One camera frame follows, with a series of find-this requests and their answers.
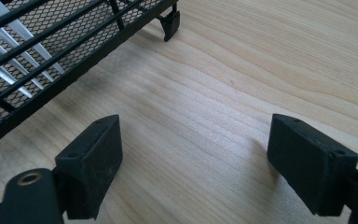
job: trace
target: metal mesh basket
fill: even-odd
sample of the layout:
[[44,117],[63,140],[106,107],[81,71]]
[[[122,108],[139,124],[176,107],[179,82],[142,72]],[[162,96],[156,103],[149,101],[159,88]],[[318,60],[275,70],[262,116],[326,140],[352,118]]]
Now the metal mesh basket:
[[[6,3],[10,12],[0,16],[0,29],[7,31],[19,45],[13,48],[0,36],[0,46],[6,51],[0,53],[0,69],[15,79],[9,84],[0,77],[0,138],[154,18],[161,20],[167,41],[179,26],[176,1],[18,0]],[[169,16],[159,16],[170,6]],[[14,20],[20,21],[34,37],[22,38],[10,26]],[[51,57],[42,57],[33,48],[35,44],[43,46]],[[38,66],[24,58],[24,52]],[[28,73],[13,66],[11,60],[17,61]],[[30,95],[20,91],[21,88]]]

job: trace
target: black wire rack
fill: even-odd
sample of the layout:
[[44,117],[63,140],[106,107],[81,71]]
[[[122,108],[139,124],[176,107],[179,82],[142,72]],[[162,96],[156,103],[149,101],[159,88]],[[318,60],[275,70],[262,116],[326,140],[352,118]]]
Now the black wire rack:
[[[5,54],[0,53],[0,69],[8,71],[16,80],[9,84],[0,77],[0,138],[153,19],[161,21],[164,40],[168,41],[179,26],[176,2],[2,0],[9,12],[0,16],[0,30],[4,29],[19,45],[13,47],[0,36],[0,46],[6,50]],[[169,7],[172,12],[166,17],[160,16]],[[21,38],[10,26],[13,21],[20,21],[33,37]],[[36,44],[41,44],[51,57],[46,59],[36,52]],[[37,61],[38,66],[24,58],[24,52]],[[12,60],[28,73],[16,69]],[[56,69],[57,64],[63,72]],[[21,88],[31,96],[21,92]]]

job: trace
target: black mesh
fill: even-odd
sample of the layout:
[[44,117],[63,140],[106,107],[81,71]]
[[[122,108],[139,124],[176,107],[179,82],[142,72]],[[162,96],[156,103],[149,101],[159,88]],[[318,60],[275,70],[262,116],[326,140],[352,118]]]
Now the black mesh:
[[[92,0],[53,0],[48,1],[46,4],[32,10],[26,15],[19,18],[19,21],[27,27],[27,29],[33,34],[41,34],[44,30],[59,22],[69,15],[73,14],[80,8],[89,4]],[[155,6],[161,0],[144,0],[139,4],[140,7],[136,7],[122,16],[124,25],[128,25],[131,22],[135,21],[142,14],[146,13],[146,10]],[[6,7],[9,10],[17,8],[29,0],[18,0],[12,1],[7,4]],[[125,6],[130,4],[132,1],[121,0],[117,1],[118,8],[123,9]],[[61,52],[63,49],[67,48],[71,43],[78,40],[79,37],[86,34],[98,24],[106,21],[109,17],[112,17],[113,12],[108,1],[102,2],[93,10],[89,11],[86,15],[78,18],[77,20],[71,22],[58,32],[53,35],[47,36],[44,38],[40,44],[54,56],[55,54]],[[9,26],[3,27],[19,44],[22,44],[24,40],[14,32]],[[119,32],[117,23],[114,22],[108,25],[105,29],[97,34],[94,34],[92,38],[83,43],[81,46],[71,51],[65,57],[58,61],[58,65],[66,72],[72,67],[76,66],[81,60],[90,55],[94,50],[101,46],[109,38],[113,37]],[[0,37],[0,46],[2,46],[6,51],[10,51],[12,47]],[[32,58],[38,63],[42,64],[46,61],[39,53],[34,49],[30,48],[26,52],[31,55]],[[24,55],[19,55],[14,58],[18,61],[28,72],[35,70],[35,66],[30,64],[25,60]],[[24,74],[16,69],[10,62],[5,63],[1,66],[5,68],[14,78],[20,79],[24,77]],[[51,66],[45,72],[47,72],[51,77],[56,79],[57,77],[64,76],[65,74],[59,73],[59,71]],[[39,82],[44,88],[48,87],[52,82],[50,82],[44,74],[39,74],[34,78],[34,81]],[[0,78],[0,91],[4,91],[9,87],[6,81]],[[23,88],[25,88],[33,96],[41,92],[42,90],[38,88],[33,81],[26,83]],[[28,98],[23,93],[18,90],[13,91],[6,99],[9,104],[14,107],[19,107],[27,102],[32,100]],[[6,117],[9,112],[6,112],[4,109],[0,108],[0,120]]]

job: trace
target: wood grain surface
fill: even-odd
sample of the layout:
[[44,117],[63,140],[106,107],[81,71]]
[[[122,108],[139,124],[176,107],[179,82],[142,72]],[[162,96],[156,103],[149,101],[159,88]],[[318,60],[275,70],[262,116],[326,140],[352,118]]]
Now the wood grain surface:
[[97,220],[346,223],[313,216],[267,161],[273,113],[358,152],[358,0],[180,0],[0,140],[6,182],[119,114],[124,160]]

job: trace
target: wooden table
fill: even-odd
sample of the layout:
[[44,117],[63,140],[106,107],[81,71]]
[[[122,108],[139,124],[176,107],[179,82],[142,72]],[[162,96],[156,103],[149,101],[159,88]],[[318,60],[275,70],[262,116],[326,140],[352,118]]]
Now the wooden table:
[[119,114],[124,161],[97,221],[345,223],[315,217],[266,158],[273,113],[358,152],[358,0],[181,0],[0,140],[0,201],[22,171]]

